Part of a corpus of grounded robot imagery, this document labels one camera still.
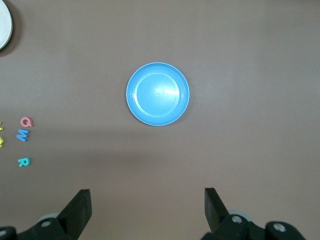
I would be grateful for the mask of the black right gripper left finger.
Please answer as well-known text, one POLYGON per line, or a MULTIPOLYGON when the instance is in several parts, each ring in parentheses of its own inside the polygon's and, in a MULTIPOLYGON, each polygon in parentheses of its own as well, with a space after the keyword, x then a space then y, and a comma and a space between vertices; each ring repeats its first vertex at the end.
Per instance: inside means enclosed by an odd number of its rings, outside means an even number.
POLYGON ((77 240, 92 216, 91 192, 81 189, 56 216, 38 221, 17 233, 13 226, 2 226, 2 240, 77 240))

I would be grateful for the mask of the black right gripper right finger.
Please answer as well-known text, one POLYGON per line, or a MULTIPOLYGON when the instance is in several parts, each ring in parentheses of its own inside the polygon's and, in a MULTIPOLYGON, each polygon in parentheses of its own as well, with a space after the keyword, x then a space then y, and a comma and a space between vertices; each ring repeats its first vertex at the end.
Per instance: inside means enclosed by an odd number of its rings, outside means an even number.
POLYGON ((215 188, 204 190, 204 212, 210 232, 203 240, 304 240, 291 224, 270 221, 264 228, 240 214, 230 214, 215 188))

